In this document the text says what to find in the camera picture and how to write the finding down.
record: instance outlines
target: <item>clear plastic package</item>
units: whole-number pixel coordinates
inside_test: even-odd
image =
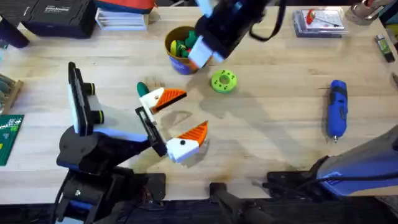
[[[313,17],[307,20],[309,12]],[[348,33],[344,12],[340,7],[299,9],[293,12],[293,25],[297,37],[340,38]]]

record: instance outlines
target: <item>green object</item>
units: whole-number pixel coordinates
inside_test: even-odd
[[[183,51],[187,50],[182,40],[177,40],[177,57],[182,57]]]
[[[7,164],[24,115],[0,115],[0,166]]]
[[[137,91],[138,91],[139,97],[143,97],[145,94],[149,93],[149,89],[148,89],[147,85],[145,85],[145,83],[143,83],[143,82],[137,83]]]
[[[195,34],[195,31],[190,31],[188,33],[188,37],[185,39],[185,46],[189,49],[193,47],[195,42],[197,41],[198,36]]]
[[[229,93],[237,84],[236,75],[229,70],[218,70],[211,76],[211,87],[218,93]]]
[[[182,49],[181,50],[181,57],[183,58],[188,58],[189,53],[187,52],[186,49]]]

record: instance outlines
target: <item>green circuit board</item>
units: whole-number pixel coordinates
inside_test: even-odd
[[[24,115],[0,115],[0,166],[7,164]]]

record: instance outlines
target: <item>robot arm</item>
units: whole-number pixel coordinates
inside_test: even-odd
[[[57,165],[69,169],[55,199],[51,223],[116,223],[125,205],[139,206],[165,196],[165,174],[135,174],[118,165],[153,147],[159,156],[182,162],[197,152],[207,134],[207,121],[165,140],[154,115],[186,97],[182,90],[140,91],[135,114],[100,105],[95,85],[84,83],[69,63],[68,96],[73,126],[60,139]]]
[[[253,25],[262,21],[268,2],[269,0],[221,0],[212,9],[208,0],[197,0],[204,16],[195,26],[199,38],[189,54],[190,60],[200,68],[210,57],[222,62],[248,31],[252,38],[262,42],[276,35],[285,15],[285,0],[280,1],[277,22],[270,37],[261,37],[252,31]]]

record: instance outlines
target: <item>yellow object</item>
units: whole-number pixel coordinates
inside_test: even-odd
[[[177,56],[177,41],[173,40],[172,44],[170,45],[170,53],[173,56]]]

